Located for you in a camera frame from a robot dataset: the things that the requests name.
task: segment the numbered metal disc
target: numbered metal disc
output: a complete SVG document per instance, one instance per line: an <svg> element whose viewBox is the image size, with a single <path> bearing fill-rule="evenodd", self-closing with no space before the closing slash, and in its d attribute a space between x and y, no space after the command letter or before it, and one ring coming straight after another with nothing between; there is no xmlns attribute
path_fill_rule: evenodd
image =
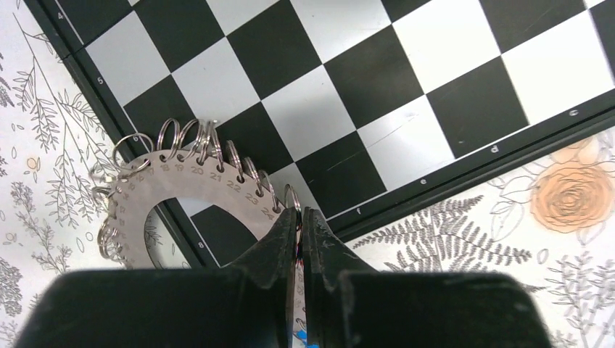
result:
<svg viewBox="0 0 615 348"><path fill-rule="evenodd" d="M117 219L110 219L109 227L118 231L112 239L122 246L120 255L128 268L154 268L144 240L144 226L149 212L166 199L185 197L211 202L243 223L257 240L269 232L278 218L271 192L263 189L264 196L259 197L254 179L245 175L245 182L238 182L237 169L226 164L224 171L219 171L216 158L208 157L203 165L197 163L197 156L180 162L178 156L185 157L188 151L179 150L174 158L163 162L161 155L167 158L170 153L171 150L162 150L138 157L129 166L138 167L144 160L149 160L150 166L126 182L115 183L112 200L117 202Z"/></svg>

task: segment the floral wallpaper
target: floral wallpaper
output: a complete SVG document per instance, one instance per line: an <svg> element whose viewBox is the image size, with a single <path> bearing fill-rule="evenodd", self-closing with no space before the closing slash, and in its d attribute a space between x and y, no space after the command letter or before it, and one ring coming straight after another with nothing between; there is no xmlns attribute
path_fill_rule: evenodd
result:
<svg viewBox="0 0 615 348"><path fill-rule="evenodd" d="M15 342L56 276L118 267L99 256L106 212L92 198L98 181L114 175L111 149L28 8L2 2L0 347ZM511 274L535 300L554 347L612 347L614 185L615 128L347 245L383 271ZM186 267L155 215L144 238L161 265ZM306 346L303 291L299 282L294 347Z"/></svg>
<svg viewBox="0 0 615 348"><path fill-rule="evenodd" d="M615 344L615 128L348 243L379 270L513 276L554 347Z"/></svg>

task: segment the clamp jaw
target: clamp jaw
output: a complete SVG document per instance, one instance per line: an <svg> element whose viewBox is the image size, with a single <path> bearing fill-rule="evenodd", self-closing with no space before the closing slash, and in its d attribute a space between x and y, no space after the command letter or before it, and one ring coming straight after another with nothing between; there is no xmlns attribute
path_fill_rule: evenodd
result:
<svg viewBox="0 0 615 348"><path fill-rule="evenodd" d="M58 278L16 343L39 347L290 347L303 262L308 343L551 347L531 298L496 273L380 273L318 210L294 208L224 268L87 270Z"/></svg>

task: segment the black square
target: black square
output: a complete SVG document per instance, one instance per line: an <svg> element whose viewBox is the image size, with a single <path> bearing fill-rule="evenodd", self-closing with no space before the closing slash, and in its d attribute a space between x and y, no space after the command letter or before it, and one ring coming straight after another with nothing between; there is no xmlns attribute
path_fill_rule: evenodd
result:
<svg viewBox="0 0 615 348"><path fill-rule="evenodd" d="M136 13L171 72L224 37L205 0L140 2Z"/></svg>
<svg viewBox="0 0 615 348"><path fill-rule="evenodd" d="M261 12L228 41L261 99L321 64L288 0Z"/></svg>
<svg viewBox="0 0 615 348"><path fill-rule="evenodd" d="M480 0L502 53L585 10L583 0Z"/></svg>
<svg viewBox="0 0 615 348"><path fill-rule="evenodd" d="M107 31L131 11L128 0L58 0L58 2L84 45Z"/></svg>
<svg viewBox="0 0 615 348"><path fill-rule="evenodd" d="M392 26L333 58L325 68L356 128L423 95Z"/></svg>
<svg viewBox="0 0 615 348"><path fill-rule="evenodd" d="M357 132L300 159L297 168L326 217L386 191Z"/></svg>
<svg viewBox="0 0 615 348"><path fill-rule="evenodd" d="M391 22L399 20L428 2L429 0L382 0Z"/></svg>
<svg viewBox="0 0 615 348"><path fill-rule="evenodd" d="M129 118L139 132L147 134L156 141L162 124L169 118L175 118L184 126L195 118L190 106L179 91L171 75L164 78L124 107ZM194 140L189 133L185 144ZM173 143L172 136L166 136L163 148L169 149Z"/></svg>
<svg viewBox="0 0 615 348"><path fill-rule="evenodd" d="M219 125L216 131L220 142L232 140L239 156L250 157L257 169L271 174L292 163L284 142L260 102Z"/></svg>
<svg viewBox="0 0 615 348"><path fill-rule="evenodd" d="M615 75L615 1L605 1L591 9L602 46Z"/></svg>
<svg viewBox="0 0 615 348"><path fill-rule="evenodd" d="M429 92L455 157L528 126L501 57Z"/></svg>
<svg viewBox="0 0 615 348"><path fill-rule="evenodd" d="M248 227L216 205L190 218L220 266L233 262L257 242Z"/></svg>

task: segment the white square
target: white square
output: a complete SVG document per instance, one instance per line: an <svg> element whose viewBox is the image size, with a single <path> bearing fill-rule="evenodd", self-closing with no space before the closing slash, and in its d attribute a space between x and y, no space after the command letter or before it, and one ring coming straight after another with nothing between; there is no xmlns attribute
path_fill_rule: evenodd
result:
<svg viewBox="0 0 615 348"><path fill-rule="evenodd" d="M530 124L615 87L588 12L528 40L502 58Z"/></svg>
<svg viewBox="0 0 615 348"><path fill-rule="evenodd" d="M265 98L263 106L295 161L355 130L322 65Z"/></svg>
<svg viewBox="0 0 615 348"><path fill-rule="evenodd" d="M426 96L358 132L388 191L455 161Z"/></svg>
<svg viewBox="0 0 615 348"><path fill-rule="evenodd" d="M224 35L265 11L278 0L207 0Z"/></svg>
<svg viewBox="0 0 615 348"><path fill-rule="evenodd" d="M135 12L90 43L86 51L121 105L169 75Z"/></svg>
<svg viewBox="0 0 615 348"><path fill-rule="evenodd" d="M286 184L290 184L297 195L299 197L299 202L302 207L310 207L312 209L320 209L318 207L318 203L316 203L316 199L314 195L312 195L312 191L305 183L299 168L294 163L287 165L286 167L278 170L277 172L270 174L269 179L271 179L271 184L273 185L273 189L276 191L276 196L280 201L284 202L284 187Z"/></svg>
<svg viewBox="0 0 615 348"><path fill-rule="evenodd" d="M584 1L585 1L585 7L590 9L594 7L595 5L601 3L604 0L584 0Z"/></svg>
<svg viewBox="0 0 615 348"><path fill-rule="evenodd" d="M177 197L177 200L188 216L194 216L213 205L211 202L195 198Z"/></svg>
<svg viewBox="0 0 615 348"><path fill-rule="evenodd" d="M432 0L393 28L425 93L500 55L479 0Z"/></svg>
<svg viewBox="0 0 615 348"><path fill-rule="evenodd" d="M174 71L173 79L197 118L220 124L259 101L226 38Z"/></svg>
<svg viewBox="0 0 615 348"><path fill-rule="evenodd" d="M391 24L380 0L291 0L322 62Z"/></svg>

